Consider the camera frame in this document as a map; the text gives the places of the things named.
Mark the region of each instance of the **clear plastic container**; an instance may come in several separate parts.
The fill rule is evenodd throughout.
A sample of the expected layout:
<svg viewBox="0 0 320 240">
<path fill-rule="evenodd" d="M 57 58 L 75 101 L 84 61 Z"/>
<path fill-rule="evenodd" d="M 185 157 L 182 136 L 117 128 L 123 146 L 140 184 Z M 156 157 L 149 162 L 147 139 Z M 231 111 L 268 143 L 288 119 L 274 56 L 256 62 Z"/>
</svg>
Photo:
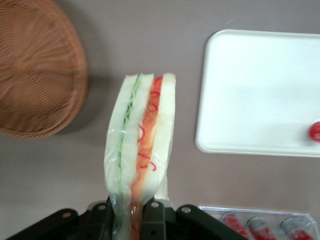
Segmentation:
<svg viewBox="0 0 320 240">
<path fill-rule="evenodd" d="M 237 212 L 239 213 L 238 218 L 240 222 L 246 227 L 246 229 L 248 229 L 246 225 L 250 219 L 254 217 L 263 217 L 265 218 L 267 225 L 271 228 L 271 231 L 276 236 L 277 240 L 290 240 L 289 236 L 281 228 L 281 224 L 286 219 L 298 218 L 302 221 L 308 234 L 310 234 L 315 240 L 320 240 L 317 222 L 308 213 L 252 210 L 211 206 L 199 206 L 198 208 L 210 214 L 212 217 L 218 220 L 221 220 L 221 217 L 227 212 Z M 254 240 L 249 230 L 248 232 L 251 239 Z"/>
</svg>

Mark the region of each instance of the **red object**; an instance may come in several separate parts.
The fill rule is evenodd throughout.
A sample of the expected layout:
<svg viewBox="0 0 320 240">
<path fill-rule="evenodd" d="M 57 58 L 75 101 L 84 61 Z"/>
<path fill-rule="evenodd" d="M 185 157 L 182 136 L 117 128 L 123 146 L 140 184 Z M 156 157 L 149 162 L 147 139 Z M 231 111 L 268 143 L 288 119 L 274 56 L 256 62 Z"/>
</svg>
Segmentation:
<svg viewBox="0 0 320 240">
<path fill-rule="evenodd" d="M 239 220 L 239 214 L 237 212 L 229 211 L 225 213 L 221 221 L 246 239 L 250 239 L 245 226 Z"/>
<path fill-rule="evenodd" d="M 247 225 L 255 240 L 277 240 L 263 217 L 251 218 Z"/>
<path fill-rule="evenodd" d="M 320 121 L 310 127 L 309 136 L 313 141 L 320 142 Z"/>
<path fill-rule="evenodd" d="M 298 218 L 289 218 L 281 226 L 292 240 L 315 240 Z"/>
</svg>

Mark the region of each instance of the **gray table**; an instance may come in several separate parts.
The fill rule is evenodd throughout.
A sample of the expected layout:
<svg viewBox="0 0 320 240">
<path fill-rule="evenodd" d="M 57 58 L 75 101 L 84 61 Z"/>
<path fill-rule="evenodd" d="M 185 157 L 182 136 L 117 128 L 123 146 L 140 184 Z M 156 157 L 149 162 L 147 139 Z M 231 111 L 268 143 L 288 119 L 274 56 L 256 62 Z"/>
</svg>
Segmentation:
<svg viewBox="0 0 320 240">
<path fill-rule="evenodd" d="M 125 75 L 174 72 L 169 196 L 182 204 L 310 213 L 320 222 L 317 158 L 209 154 L 195 145 L 207 39 L 223 29 L 320 33 L 318 0 L 59 0 L 83 41 L 90 89 L 61 133 L 0 136 L 0 239 L 66 207 L 106 199 L 106 131 Z"/>
</svg>

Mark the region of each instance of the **plastic tray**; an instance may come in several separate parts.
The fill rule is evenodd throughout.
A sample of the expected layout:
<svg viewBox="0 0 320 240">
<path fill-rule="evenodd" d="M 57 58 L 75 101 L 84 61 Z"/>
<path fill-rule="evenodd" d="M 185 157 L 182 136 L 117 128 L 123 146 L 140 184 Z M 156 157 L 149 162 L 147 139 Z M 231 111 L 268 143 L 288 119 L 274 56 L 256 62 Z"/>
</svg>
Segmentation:
<svg viewBox="0 0 320 240">
<path fill-rule="evenodd" d="M 281 229 L 281 223 L 288 218 L 300 219 L 306 227 L 308 233 L 313 236 L 315 240 L 320 240 L 319 229 L 316 221 L 307 213 L 293 213 L 293 212 L 280 212 L 280 211 L 264 211 L 264 210 L 251 210 L 240 208 L 223 208 L 211 206 L 199 206 L 199 209 L 210 214 L 212 217 L 220 220 L 226 212 L 238 212 L 239 220 L 245 226 L 246 223 L 253 217 L 263 217 L 266 223 L 271 228 L 271 231 L 276 236 L 277 240 L 290 240 L 290 238 Z"/>
<path fill-rule="evenodd" d="M 223 30 L 206 46 L 196 145 L 207 153 L 320 157 L 320 35 Z"/>
</svg>

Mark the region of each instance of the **carrot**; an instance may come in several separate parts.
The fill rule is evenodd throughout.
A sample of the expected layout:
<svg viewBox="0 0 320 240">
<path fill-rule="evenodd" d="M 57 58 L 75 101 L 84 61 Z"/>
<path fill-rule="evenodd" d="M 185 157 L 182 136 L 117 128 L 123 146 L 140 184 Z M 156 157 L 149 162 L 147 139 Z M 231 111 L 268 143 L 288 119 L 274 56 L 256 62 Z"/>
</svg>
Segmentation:
<svg viewBox="0 0 320 240">
<path fill-rule="evenodd" d="M 152 171 L 156 171 L 157 166 L 151 162 L 151 154 L 155 139 L 155 127 L 157 123 L 158 108 L 161 95 L 162 77 L 158 77 L 152 86 L 147 108 L 144 112 L 142 124 L 142 136 L 138 142 L 138 154 L 136 158 L 136 179 L 131 185 L 131 237 L 139 240 L 141 231 L 141 221 L 143 215 L 143 185 L 149 165 Z"/>
</svg>

